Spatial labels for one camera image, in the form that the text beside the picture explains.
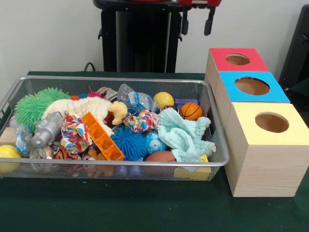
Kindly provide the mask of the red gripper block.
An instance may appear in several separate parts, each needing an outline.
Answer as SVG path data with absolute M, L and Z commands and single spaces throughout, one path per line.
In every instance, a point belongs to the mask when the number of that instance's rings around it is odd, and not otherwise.
M 208 19 L 206 20 L 205 27 L 204 27 L 204 35 L 209 36 L 211 34 L 211 28 L 213 23 L 213 18 L 215 14 L 215 8 L 219 6 L 221 3 L 221 0 L 178 0 L 178 4 L 181 6 L 206 6 L 210 7 Z M 188 26 L 189 21 L 187 19 L 188 16 L 188 10 L 183 10 L 182 15 L 182 28 L 181 28 L 181 34 L 187 34 L 188 33 Z

